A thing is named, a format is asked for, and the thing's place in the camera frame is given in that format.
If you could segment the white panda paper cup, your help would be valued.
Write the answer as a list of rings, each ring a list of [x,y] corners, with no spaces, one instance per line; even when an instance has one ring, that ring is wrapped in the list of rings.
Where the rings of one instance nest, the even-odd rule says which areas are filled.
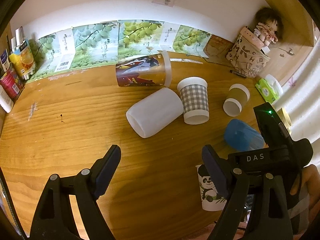
[[[226,199],[217,192],[217,189],[210,177],[205,165],[196,165],[199,179],[201,204],[204,211],[222,211],[226,204]]]

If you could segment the blue plastic cup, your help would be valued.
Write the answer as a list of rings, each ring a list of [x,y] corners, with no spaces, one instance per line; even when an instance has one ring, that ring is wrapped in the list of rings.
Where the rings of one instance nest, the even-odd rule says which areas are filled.
[[[258,150],[265,146],[261,134],[239,119],[232,119],[228,123],[224,140],[229,146],[240,152]]]

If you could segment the brown sleeved paper cup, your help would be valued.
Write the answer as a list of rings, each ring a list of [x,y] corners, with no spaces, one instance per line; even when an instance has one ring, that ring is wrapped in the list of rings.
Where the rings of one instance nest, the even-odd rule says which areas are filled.
[[[233,84],[223,103],[223,110],[228,116],[236,117],[242,112],[249,99],[250,92],[247,87],[239,83]]]

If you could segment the grey checked paper cup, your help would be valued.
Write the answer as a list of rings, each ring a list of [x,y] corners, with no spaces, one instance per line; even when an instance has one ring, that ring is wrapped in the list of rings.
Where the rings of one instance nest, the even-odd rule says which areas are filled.
[[[188,77],[177,85],[183,103],[184,122],[199,125],[209,120],[208,84],[200,77]]]

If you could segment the white plastic cup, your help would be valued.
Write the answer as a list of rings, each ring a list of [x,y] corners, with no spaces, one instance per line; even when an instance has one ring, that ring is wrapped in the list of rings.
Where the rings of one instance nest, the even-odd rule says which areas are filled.
[[[182,114],[180,97],[173,90],[162,88],[131,106],[126,118],[140,137],[148,138]]]

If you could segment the clear printed plastic cup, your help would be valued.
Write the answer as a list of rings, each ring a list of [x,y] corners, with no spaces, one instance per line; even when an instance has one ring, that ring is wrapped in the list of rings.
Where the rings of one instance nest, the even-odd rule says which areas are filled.
[[[115,70],[119,87],[170,87],[172,82],[171,62],[167,51],[119,62]]]

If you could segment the cream ceramic mug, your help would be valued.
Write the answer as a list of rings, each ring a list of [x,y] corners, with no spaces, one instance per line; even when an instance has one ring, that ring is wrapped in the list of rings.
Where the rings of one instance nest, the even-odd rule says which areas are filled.
[[[291,122],[289,114],[285,111],[284,107],[281,107],[281,109],[279,109],[277,111],[277,114],[280,117],[282,123],[286,127],[286,129],[289,132],[289,134],[291,134],[292,122]]]

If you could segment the green tissue pack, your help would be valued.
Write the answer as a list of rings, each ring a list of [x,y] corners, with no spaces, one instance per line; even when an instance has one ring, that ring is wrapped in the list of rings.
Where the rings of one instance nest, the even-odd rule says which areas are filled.
[[[283,88],[281,87],[278,80],[268,74],[265,78],[261,78],[256,84],[256,89],[263,97],[265,102],[270,104],[277,101],[283,95]]]

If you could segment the black pen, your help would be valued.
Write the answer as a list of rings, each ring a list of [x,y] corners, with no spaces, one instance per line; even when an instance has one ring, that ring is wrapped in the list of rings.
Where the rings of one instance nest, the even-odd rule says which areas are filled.
[[[241,74],[241,73],[236,72],[236,71],[234,71],[234,70],[230,70],[229,72],[230,72],[231,74],[237,75],[237,76],[242,77],[242,78],[244,78],[244,79],[247,78],[247,76],[245,76],[244,74]]]

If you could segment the pink case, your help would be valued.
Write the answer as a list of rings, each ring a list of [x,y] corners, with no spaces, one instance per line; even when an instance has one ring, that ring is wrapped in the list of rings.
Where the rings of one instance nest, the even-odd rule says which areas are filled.
[[[241,36],[243,36],[249,43],[256,46],[259,50],[261,50],[265,45],[264,43],[255,35],[253,34],[247,26],[243,27],[240,30]]]

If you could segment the white bottle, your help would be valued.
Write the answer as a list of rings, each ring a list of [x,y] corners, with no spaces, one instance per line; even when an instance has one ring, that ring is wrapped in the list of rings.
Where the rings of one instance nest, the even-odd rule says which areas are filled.
[[[11,100],[10,96],[8,96],[2,85],[0,85],[0,104],[7,113],[10,113],[14,106],[14,102]]]

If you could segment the brown haired doll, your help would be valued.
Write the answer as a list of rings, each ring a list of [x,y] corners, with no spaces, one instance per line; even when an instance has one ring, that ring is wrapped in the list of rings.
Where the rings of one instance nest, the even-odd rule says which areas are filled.
[[[257,11],[254,17],[256,26],[254,35],[265,46],[277,43],[283,38],[283,23],[281,17],[271,8],[263,7]]]

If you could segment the red can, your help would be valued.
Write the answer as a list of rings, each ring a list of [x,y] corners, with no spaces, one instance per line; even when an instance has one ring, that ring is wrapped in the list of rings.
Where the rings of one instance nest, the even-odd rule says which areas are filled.
[[[10,65],[9,69],[2,75],[1,85],[14,102],[18,99],[24,89],[24,83],[21,81],[12,65]]]

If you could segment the yellow juice carton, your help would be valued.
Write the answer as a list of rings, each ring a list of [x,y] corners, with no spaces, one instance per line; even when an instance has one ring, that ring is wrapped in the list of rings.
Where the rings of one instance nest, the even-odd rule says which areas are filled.
[[[23,43],[9,55],[17,74],[25,81],[33,75],[36,64],[28,40]]]

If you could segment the grape poster strip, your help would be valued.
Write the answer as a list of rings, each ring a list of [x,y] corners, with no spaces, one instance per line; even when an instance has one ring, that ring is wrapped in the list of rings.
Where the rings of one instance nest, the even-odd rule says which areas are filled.
[[[186,25],[119,20],[82,25],[29,41],[36,69],[30,81],[70,70],[108,66],[138,55],[170,51],[206,57],[212,34]]]

